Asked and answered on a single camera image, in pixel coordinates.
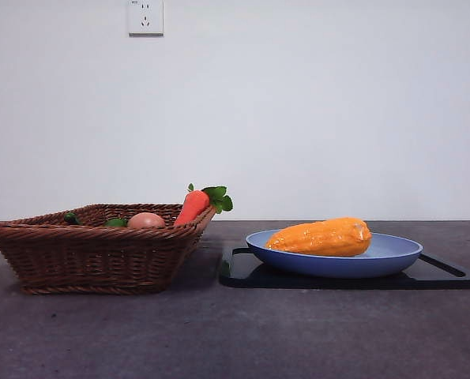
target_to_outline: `brown egg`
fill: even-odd
[[[134,229],[144,229],[146,227],[164,227],[163,217],[156,213],[142,212],[134,215],[127,222],[127,227]]]

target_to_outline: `electrical outlet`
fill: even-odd
[[[129,0],[127,24],[130,36],[162,36],[163,0]]]

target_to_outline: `gray countertop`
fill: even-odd
[[[0,378],[470,378],[470,289],[225,287],[222,253],[286,221],[213,221],[154,295],[24,295],[0,254]],[[370,222],[470,268],[470,221]]]

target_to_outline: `wicker basket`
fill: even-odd
[[[131,295],[165,290],[215,214],[208,207],[173,226],[181,205],[87,205],[0,223],[0,251],[29,294],[91,292]],[[75,212],[83,225],[67,225]],[[115,217],[153,212],[165,227],[103,227]]]

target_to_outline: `toy carrot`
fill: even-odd
[[[194,189],[192,183],[188,187],[189,193],[184,199],[182,210],[174,222],[174,225],[189,223],[200,215],[209,205],[215,207],[217,213],[231,211],[233,202],[226,195],[225,186],[206,187],[202,190]]]

